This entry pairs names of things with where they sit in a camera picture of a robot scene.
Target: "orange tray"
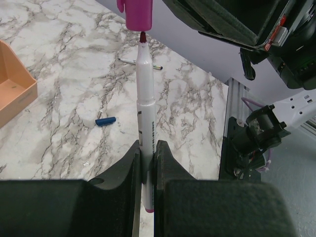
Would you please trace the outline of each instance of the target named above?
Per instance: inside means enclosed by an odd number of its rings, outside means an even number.
[[[10,46],[0,40],[0,128],[37,96],[37,81]]]

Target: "marble countertop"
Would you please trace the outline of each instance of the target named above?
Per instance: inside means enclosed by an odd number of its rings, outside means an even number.
[[[39,97],[0,129],[1,179],[90,179],[138,139],[139,34],[94,0],[2,0],[0,39],[38,81]],[[198,179],[217,179],[228,88],[150,38],[157,138]],[[97,127],[95,119],[117,122]],[[153,235],[141,211],[140,236]]]

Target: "marker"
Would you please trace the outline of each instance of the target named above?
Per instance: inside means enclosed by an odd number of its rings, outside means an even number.
[[[122,62],[125,62],[125,63],[130,63],[130,64],[133,64],[133,65],[136,65],[136,61],[135,60],[129,60],[129,59],[124,59],[124,58],[118,58],[120,61]],[[162,70],[163,69],[163,66],[157,66],[157,65],[153,65],[153,68],[154,69],[157,69],[157,70]]]
[[[154,211],[153,166],[156,152],[156,101],[153,61],[145,32],[140,34],[136,60],[137,120],[145,210]]]

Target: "pink marker cap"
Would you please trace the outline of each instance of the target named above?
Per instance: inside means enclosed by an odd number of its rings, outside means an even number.
[[[153,25],[153,0],[117,0],[118,9],[126,14],[131,31],[149,31]]]
[[[148,212],[148,213],[153,213],[154,212],[154,209],[146,209],[145,210]]]

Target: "purple cable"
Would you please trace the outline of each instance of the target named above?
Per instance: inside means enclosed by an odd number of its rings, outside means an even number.
[[[249,105],[250,104],[253,104],[255,106],[258,106],[260,108],[264,107],[264,105],[262,104],[259,104],[257,103],[256,101],[254,100],[251,100],[251,99],[248,99],[248,98],[245,98],[245,97],[242,97],[241,100],[245,103],[245,105],[250,109],[251,112],[253,112],[253,109],[251,108],[251,106]],[[269,166],[270,166],[270,163],[271,163],[271,156],[272,156],[272,150],[269,149],[269,153],[268,153],[268,158],[267,158],[267,162],[266,162],[266,165],[257,169],[257,171],[259,172],[263,172],[263,171],[266,171]]]
[[[264,107],[264,105],[262,104],[259,104],[257,102],[255,102],[254,100],[251,100],[251,99],[248,99],[248,98],[245,98],[245,97],[242,97],[241,100],[245,103],[245,105],[251,110],[251,112],[253,112],[253,109],[251,108],[251,106],[248,104],[248,102],[250,104],[253,104],[255,106],[258,106],[260,108]]]

